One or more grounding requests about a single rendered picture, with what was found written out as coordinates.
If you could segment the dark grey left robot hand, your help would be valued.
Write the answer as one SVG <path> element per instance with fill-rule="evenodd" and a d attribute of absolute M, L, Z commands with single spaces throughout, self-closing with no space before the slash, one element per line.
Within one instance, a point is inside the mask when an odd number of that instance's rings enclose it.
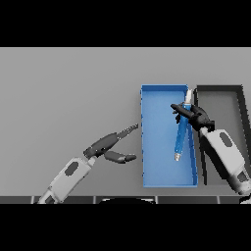
<path fill-rule="evenodd" d="M 86 148 L 83 151 L 83 155 L 88 160 L 90 160 L 92 157 L 99 158 L 100 156 L 104 156 L 106 160 L 117 164 L 125 164 L 127 162 L 133 161 L 136 159 L 136 156 L 134 154 L 125 155 L 112 151 L 112 148 L 115 144 L 117 144 L 120 140 L 128 136 L 133 130 L 137 128 L 138 125 L 132 125 L 122 130 L 121 132 L 113 132 L 107 134 L 106 136 L 100 138 L 88 148 Z"/>

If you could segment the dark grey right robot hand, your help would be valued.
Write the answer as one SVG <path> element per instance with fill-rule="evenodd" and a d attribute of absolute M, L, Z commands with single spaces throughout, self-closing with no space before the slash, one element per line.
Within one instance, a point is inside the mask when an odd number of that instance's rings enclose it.
<path fill-rule="evenodd" d="M 183 104 L 172 104 L 173 113 L 176 114 L 176 122 L 179 123 L 181 118 L 187 118 L 191 126 L 199 131 L 202 127 L 206 127 L 209 132 L 215 130 L 215 122 L 211 121 L 207 113 L 201 107 L 191 105 L 187 110 Z"/>

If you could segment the blue pipe with pale end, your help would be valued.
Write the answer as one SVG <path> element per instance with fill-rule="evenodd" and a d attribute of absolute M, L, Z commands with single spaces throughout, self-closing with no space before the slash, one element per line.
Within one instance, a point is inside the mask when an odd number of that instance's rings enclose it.
<path fill-rule="evenodd" d="M 186 91 L 184 102 L 182 103 L 182 108 L 185 110 L 190 110 L 191 94 L 192 94 L 192 90 L 188 89 Z M 183 148 L 184 138 L 186 134 L 187 124 L 188 124 L 188 118 L 185 116 L 180 116 L 177 136 L 176 136 L 176 146 L 175 146 L 175 160 L 176 161 L 180 160 L 180 156 L 182 154 L 182 148 Z"/>

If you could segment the dark grey rectangular bin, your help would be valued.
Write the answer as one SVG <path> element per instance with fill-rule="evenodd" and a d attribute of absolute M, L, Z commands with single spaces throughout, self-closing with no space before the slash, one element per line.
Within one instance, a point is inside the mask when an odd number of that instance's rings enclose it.
<path fill-rule="evenodd" d="M 202 107 L 216 122 L 216 129 L 225 129 L 245 161 L 251 175 L 251 127 L 241 85 L 198 85 L 194 104 Z"/>

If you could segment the blue rectangular bin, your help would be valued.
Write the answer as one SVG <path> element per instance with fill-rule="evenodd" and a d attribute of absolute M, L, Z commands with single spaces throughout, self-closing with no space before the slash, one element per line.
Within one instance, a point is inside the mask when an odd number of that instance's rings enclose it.
<path fill-rule="evenodd" d="M 186 84 L 142 84 L 141 150 L 143 187 L 196 187 L 198 175 L 193 131 L 187 127 L 179 161 L 175 160 L 178 124 L 172 104 L 185 99 Z"/>

